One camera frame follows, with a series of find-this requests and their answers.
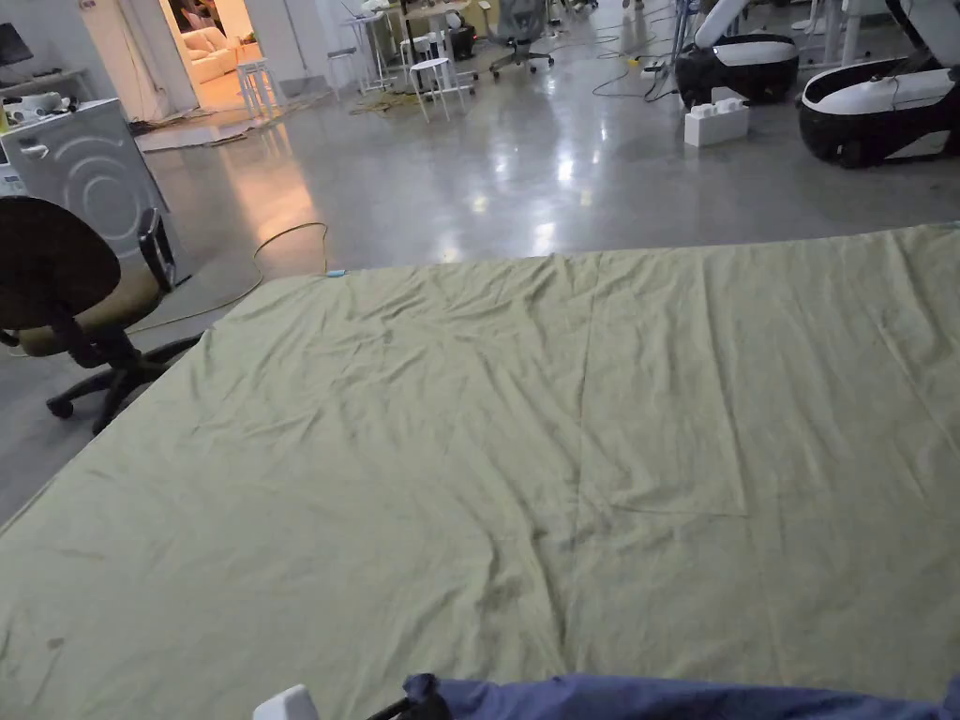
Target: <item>chair base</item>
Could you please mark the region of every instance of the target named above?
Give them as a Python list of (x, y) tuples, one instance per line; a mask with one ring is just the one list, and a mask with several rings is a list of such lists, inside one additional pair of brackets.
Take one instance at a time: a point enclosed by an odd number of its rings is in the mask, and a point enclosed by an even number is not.
[(172, 367), (171, 361), (180, 353), (196, 345), (201, 337), (201, 335), (195, 335), (182, 338), (139, 354), (134, 362), (124, 367), (98, 372), (86, 380), (81, 380), (65, 393), (51, 397), (47, 400), (47, 409), (56, 417), (66, 420), (73, 415), (73, 400), (106, 390), (107, 396), (104, 398), (103, 407), (93, 423), (93, 434), (99, 435), (116, 417), (120, 406), (130, 393), (163, 375)]
[[(508, 56), (500, 58), (499, 60), (494, 60), (490, 64), (490, 71), (493, 73), (493, 76), (496, 78), (500, 75), (500, 68), (506, 67), (507, 65), (520, 65), (529, 60), (547, 60), (550, 67), (553, 67), (554, 60), (549, 53), (534, 53), (527, 48), (529, 45), (519, 45), (514, 48), (514, 52)], [(534, 66), (530, 66), (531, 71), (534, 71)]]

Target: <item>cushion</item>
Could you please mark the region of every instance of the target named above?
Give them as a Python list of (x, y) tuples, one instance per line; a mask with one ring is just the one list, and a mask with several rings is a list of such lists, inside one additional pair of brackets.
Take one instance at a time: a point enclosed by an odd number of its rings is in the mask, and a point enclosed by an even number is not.
[(200, 60), (194, 60), (191, 64), (193, 65), (192, 76), (195, 83), (206, 83), (224, 74), (224, 68), (220, 66), (220, 62), (212, 54)]
[[(109, 325), (130, 327), (152, 313), (163, 297), (154, 274), (146, 265), (124, 267), (120, 284), (112, 293), (77, 316), (77, 323), (87, 333)], [(18, 333), (20, 346), (28, 355), (43, 357), (64, 352), (66, 348), (49, 327), (34, 327)]]
[(217, 28), (203, 28), (200, 30), (204, 34), (206, 41), (210, 43), (214, 50), (226, 50), (229, 47), (224, 34)]
[(220, 70), (224, 74), (227, 74), (230, 70), (235, 70), (237, 66), (237, 54), (232, 50), (218, 50), (215, 53), (210, 53), (212, 58), (215, 58), (220, 64)]
[(192, 30), (189, 33), (184, 33), (180, 37), (183, 38), (183, 44), (186, 45), (187, 50), (205, 50), (207, 53), (212, 53), (216, 50), (216, 48), (210, 44), (210, 41), (206, 39), (204, 31), (202, 30)]

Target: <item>power strip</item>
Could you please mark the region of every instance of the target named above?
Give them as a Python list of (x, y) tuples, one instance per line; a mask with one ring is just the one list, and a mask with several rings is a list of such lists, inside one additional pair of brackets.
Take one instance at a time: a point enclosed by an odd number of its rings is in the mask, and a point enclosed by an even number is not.
[(652, 65), (647, 65), (640, 71), (641, 78), (654, 79), (660, 76), (660, 73), (666, 70), (665, 62), (654, 62)]

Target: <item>polished floor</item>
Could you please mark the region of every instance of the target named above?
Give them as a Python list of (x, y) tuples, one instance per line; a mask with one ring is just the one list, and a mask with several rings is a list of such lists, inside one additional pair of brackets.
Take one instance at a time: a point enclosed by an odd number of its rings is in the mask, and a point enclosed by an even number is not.
[[(347, 93), (341, 104), (329, 97), (246, 139), (150, 154), (196, 275), (148, 322), (236, 297), (257, 281), (257, 245), (307, 221), (329, 225), (329, 268), (355, 271), (770, 242), (957, 219), (957, 160), (858, 172), (826, 165), (801, 143), (791, 105), (755, 108), (749, 138), (698, 151), (683, 143), (675, 95), (653, 104), (639, 97), (650, 82), (638, 70), (599, 90), (628, 97), (597, 97), (591, 91), (627, 67), (597, 56), (665, 52), (669, 45), (659, 38), (671, 28), (669, 11), (656, 13), (649, 2), (644, 11), (601, 3), (597, 13), (569, 20), (568, 32), (539, 43), (563, 46), (555, 67), (536, 75), (508, 67), (496, 84), (483, 73), (476, 96), (466, 98), (466, 115), (453, 100), (449, 123), (431, 107), (426, 125), (413, 104), (351, 114), (358, 98)], [(764, 6), (751, 24), (773, 30), (806, 12)], [(898, 43), (896, 31), (880, 28), (865, 32), (861, 46)], [(501, 52), (486, 49), (474, 64), (482, 68)], [(321, 230), (286, 235), (259, 259), (267, 277), (321, 271)], [(224, 312), (134, 340), (155, 346), (198, 332)], [(99, 398), (77, 403), (69, 421), (52, 418), (43, 405), (83, 374), (62, 357), (0, 355), (0, 523), (89, 441)]]
[(236, 70), (200, 83), (197, 87), (197, 98), (200, 100), (200, 107), (206, 110), (242, 108), (243, 95), (240, 94), (240, 79)]

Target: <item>office chair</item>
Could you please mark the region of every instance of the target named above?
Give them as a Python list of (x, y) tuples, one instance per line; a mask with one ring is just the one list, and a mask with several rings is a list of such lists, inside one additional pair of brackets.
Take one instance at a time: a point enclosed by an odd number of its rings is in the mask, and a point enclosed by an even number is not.
[[(553, 58), (548, 53), (534, 53), (530, 50), (530, 45), (543, 35), (546, 27), (546, 0), (500, 0), (500, 20), (495, 25), (490, 24), (487, 15), (491, 8), (490, 3), (481, 0), (479, 5), (487, 26), (487, 39), (496, 45), (513, 49), (507, 57), (491, 63), (490, 71), (494, 80), (500, 77), (500, 68), (511, 62), (519, 65), (542, 58), (553, 67)], [(537, 72), (535, 65), (529, 67), (530, 72)]]
[(0, 342), (28, 355), (69, 353), (83, 368), (110, 369), (47, 400), (58, 418), (72, 400), (107, 390), (93, 433), (123, 400), (153, 382), (200, 335), (141, 353), (124, 331), (152, 313), (174, 288), (177, 266), (159, 213), (140, 218), (146, 265), (125, 267), (106, 242), (68, 210), (38, 198), (0, 198)]

